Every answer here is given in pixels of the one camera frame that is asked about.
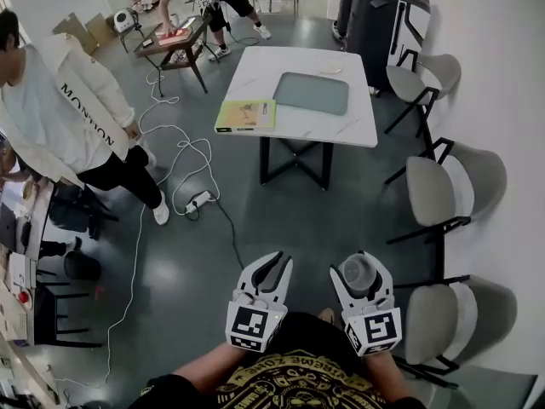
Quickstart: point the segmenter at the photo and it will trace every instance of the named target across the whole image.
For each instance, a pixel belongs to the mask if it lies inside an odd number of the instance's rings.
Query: man in white jacket
[[[17,15],[0,13],[0,129],[30,168],[52,181],[102,190],[124,187],[169,219],[164,193],[146,171],[135,111],[113,75],[60,34],[19,47]]]

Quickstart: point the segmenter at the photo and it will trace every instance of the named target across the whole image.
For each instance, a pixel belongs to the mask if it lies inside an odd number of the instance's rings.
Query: power strip
[[[186,213],[191,214],[198,208],[200,208],[202,205],[204,205],[207,201],[210,201],[212,199],[212,196],[208,191],[204,191],[202,194],[200,194],[198,197],[196,197],[194,200],[192,200],[187,206],[186,206]]]

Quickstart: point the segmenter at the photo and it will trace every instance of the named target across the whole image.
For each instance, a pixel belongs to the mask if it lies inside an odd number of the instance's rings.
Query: black t-shirt with yellow print
[[[423,409],[415,399],[388,404],[364,377],[342,331],[308,314],[288,314],[267,352],[249,354],[214,395],[168,375],[151,380],[130,409]]]

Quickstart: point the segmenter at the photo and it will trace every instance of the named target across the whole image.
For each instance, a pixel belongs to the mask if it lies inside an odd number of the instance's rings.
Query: wooden table leg
[[[201,86],[204,89],[204,92],[208,94],[208,90],[206,89],[206,85],[204,85],[203,77],[201,76],[200,71],[197,68],[197,63],[195,62],[195,55],[193,54],[193,50],[191,50],[191,47],[186,49],[186,55],[187,55],[187,61],[189,62],[189,65],[191,66],[191,69],[195,73],[195,76],[197,76],[198,81],[201,83]]]

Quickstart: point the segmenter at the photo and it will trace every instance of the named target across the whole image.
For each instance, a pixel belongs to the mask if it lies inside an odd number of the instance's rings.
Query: red object
[[[26,302],[28,302],[30,300],[30,297],[28,296],[28,293],[26,292],[20,292],[18,295],[17,295],[17,298],[19,298],[19,301],[23,304],[25,304]]]

